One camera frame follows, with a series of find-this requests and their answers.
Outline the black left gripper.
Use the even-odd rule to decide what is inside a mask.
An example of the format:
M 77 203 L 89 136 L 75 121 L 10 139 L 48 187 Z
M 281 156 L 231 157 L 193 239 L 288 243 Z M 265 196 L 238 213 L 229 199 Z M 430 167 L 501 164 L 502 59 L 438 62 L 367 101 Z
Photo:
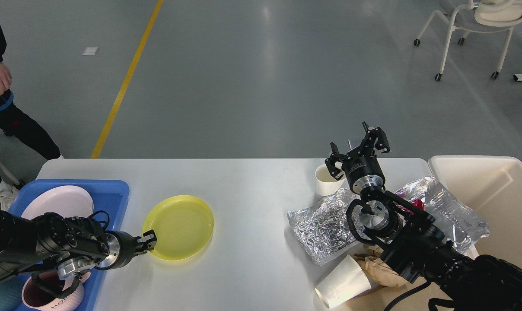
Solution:
M 131 236 L 126 232 L 107 232 L 109 253 L 100 262 L 100 270 L 112 270 L 124 267 L 135 256 L 154 250 L 158 240 L 154 230 L 143 233 L 143 236 Z

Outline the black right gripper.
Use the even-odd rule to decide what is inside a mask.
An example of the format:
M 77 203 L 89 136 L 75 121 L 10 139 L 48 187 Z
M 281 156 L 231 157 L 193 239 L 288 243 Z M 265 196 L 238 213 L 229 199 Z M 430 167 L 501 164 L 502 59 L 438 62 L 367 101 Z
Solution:
M 357 195 L 369 187 L 382 189 L 385 177 L 377 156 L 391 151 L 387 135 L 380 127 L 372 127 L 367 122 L 362 122 L 362 126 L 366 135 L 360 149 L 342 154 L 335 143 L 330 143 L 331 153 L 325 159 L 330 176 L 338 181 L 345 173 L 350 190 Z M 343 164 L 343 168 L 337 167 L 338 162 Z

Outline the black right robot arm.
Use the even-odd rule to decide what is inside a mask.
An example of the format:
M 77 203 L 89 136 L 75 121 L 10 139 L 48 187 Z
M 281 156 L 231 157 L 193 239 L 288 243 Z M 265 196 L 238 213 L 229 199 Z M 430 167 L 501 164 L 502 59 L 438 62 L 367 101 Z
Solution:
M 330 175 L 345 177 L 350 191 L 359 196 L 346 210 L 349 231 L 356 241 L 383 249 L 380 258 L 400 277 L 425 283 L 397 296 L 385 309 L 432 283 L 449 298 L 432 298 L 428 309 L 455 311 L 522 311 L 522 269 L 490 255 L 469 258 L 445 241 L 435 217 L 388 191 L 377 154 L 391 148 L 385 132 L 363 122 L 365 136 L 358 147 L 342 154 L 335 143 L 325 159 Z

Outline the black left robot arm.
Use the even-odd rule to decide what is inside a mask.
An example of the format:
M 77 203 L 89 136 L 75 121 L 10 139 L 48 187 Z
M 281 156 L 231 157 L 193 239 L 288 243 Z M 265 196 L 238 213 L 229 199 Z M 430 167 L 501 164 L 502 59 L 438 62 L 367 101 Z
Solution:
M 154 230 L 143 236 L 110 231 L 109 219 L 62 217 L 48 212 L 32 220 L 0 210 L 0 284 L 20 274 L 55 298 L 71 295 L 92 269 L 111 270 L 154 250 Z

